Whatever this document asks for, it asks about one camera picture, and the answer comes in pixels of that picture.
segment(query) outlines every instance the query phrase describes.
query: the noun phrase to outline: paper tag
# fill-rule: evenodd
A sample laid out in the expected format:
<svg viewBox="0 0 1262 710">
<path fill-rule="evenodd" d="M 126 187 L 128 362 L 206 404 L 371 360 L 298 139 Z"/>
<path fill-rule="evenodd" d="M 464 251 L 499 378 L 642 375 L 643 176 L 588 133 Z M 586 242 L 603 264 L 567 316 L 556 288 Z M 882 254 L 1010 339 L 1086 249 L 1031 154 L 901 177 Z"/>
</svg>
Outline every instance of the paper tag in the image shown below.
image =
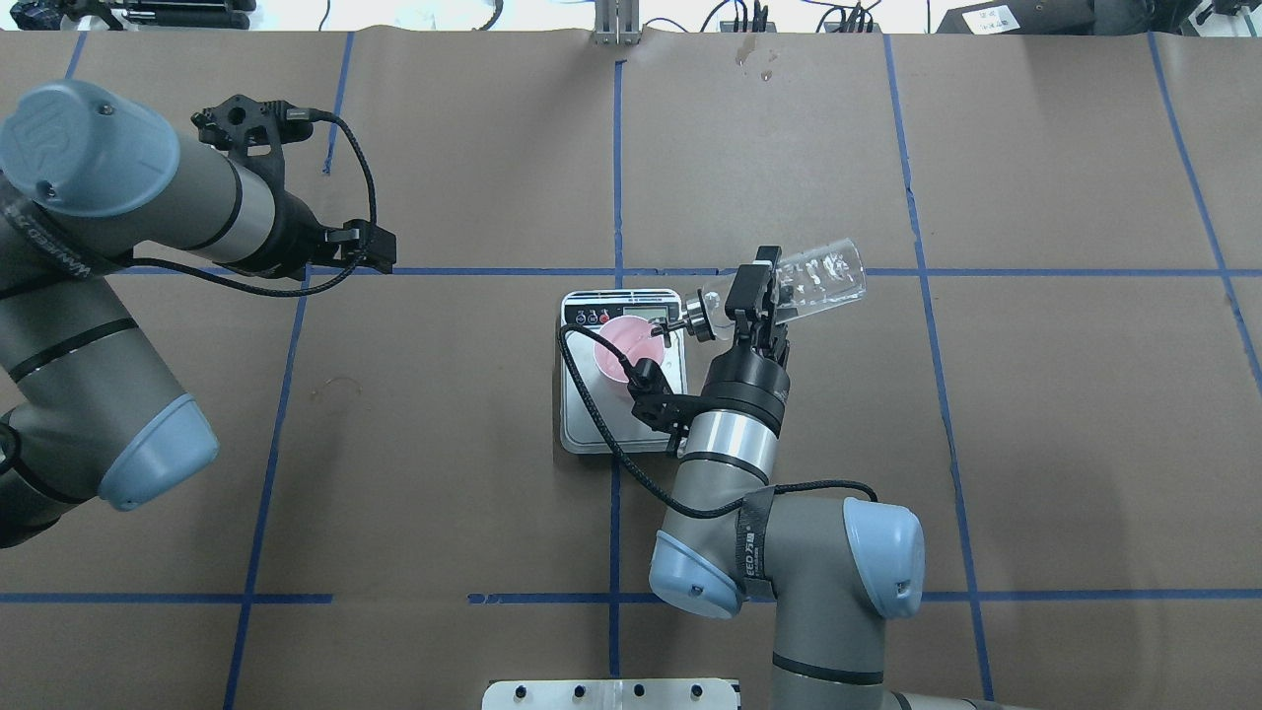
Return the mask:
<svg viewBox="0 0 1262 710">
<path fill-rule="evenodd" d="M 1000 34 L 1001 32 L 1021 29 L 1017 18 L 1007 5 L 973 10 L 960 16 L 968 23 L 968 29 L 973 30 L 973 34 Z"/>
</svg>

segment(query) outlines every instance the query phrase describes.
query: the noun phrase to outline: kitchen scale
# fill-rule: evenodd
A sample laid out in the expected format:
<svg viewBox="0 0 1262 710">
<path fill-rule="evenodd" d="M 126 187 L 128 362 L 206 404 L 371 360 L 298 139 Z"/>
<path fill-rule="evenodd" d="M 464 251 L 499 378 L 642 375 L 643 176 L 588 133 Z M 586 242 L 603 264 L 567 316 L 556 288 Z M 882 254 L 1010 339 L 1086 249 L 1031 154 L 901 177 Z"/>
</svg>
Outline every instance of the kitchen scale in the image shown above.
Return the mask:
<svg viewBox="0 0 1262 710">
<path fill-rule="evenodd" d="M 679 294 L 669 288 L 632 288 L 616 290 L 575 290 L 562 298 L 560 322 L 575 323 L 599 332 L 611 318 L 640 315 L 647 320 L 678 320 Z M 625 385 L 611 382 L 596 367 L 596 340 L 572 333 L 567 342 L 574 353 L 583 383 L 592 393 L 596 407 L 604 417 L 610 433 L 628 453 L 665 451 L 670 435 L 655 433 L 631 416 L 631 396 Z M 670 388 L 679 395 L 688 392 L 684 361 L 684 337 L 675 334 L 668 340 L 661 370 Z M 596 431 L 591 415 L 583 407 L 569 371 L 560 370 L 560 445 L 570 454 L 610 454 L 610 448 Z"/>
</svg>

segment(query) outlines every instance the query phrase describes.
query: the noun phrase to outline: white mounting bracket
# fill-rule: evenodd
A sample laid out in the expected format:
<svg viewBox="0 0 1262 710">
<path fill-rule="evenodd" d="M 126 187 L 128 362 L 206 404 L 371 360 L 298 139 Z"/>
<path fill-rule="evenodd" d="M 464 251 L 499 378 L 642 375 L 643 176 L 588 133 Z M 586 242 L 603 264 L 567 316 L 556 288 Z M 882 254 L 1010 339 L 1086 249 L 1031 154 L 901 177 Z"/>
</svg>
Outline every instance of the white mounting bracket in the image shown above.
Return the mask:
<svg viewBox="0 0 1262 710">
<path fill-rule="evenodd" d="M 640 0 L 596 0 L 597 44 L 640 44 Z"/>
<path fill-rule="evenodd" d="M 498 681 L 482 710 L 740 710 L 740 687 L 721 678 Z"/>
</svg>

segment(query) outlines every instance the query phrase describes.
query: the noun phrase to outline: transparent bottle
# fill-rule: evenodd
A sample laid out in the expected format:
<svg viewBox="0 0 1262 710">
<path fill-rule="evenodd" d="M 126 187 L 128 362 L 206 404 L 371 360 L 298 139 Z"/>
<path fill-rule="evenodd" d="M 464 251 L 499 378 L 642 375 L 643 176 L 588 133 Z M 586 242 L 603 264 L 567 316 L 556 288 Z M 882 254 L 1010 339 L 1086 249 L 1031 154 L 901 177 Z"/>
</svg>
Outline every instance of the transparent bottle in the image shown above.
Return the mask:
<svg viewBox="0 0 1262 710">
<path fill-rule="evenodd" d="M 711 329 L 718 339 L 732 339 L 736 329 L 723 311 L 734 277 L 734 274 L 728 274 L 700 288 L 700 306 L 705 309 Z M 779 323 L 858 300 L 867 293 L 863 261 L 849 238 L 782 256 L 776 267 L 776 281 L 780 284 Z"/>
</svg>

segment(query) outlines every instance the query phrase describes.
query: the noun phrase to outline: pink bowl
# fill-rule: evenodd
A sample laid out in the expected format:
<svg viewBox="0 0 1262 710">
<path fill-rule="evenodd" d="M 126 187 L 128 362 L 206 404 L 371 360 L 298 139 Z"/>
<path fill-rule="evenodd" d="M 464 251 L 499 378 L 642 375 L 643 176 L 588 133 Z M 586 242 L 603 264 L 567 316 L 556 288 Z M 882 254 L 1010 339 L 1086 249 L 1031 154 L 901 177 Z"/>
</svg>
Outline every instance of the pink bowl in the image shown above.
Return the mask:
<svg viewBox="0 0 1262 710">
<path fill-rule="evenodd" d="M 666 358 L 666 340 L 660 334 L 654 335 L 652 323 L 640 315 L 618 315 L 601 325 L 599 333 L 621 349 L 632 366 L 641 358 L 660 366 Z M 601 343 L 596 343 L 596 367 L 611 381 L 626 385 L 627 375 L 622 372 L 616 354 Z"/>
</svg>

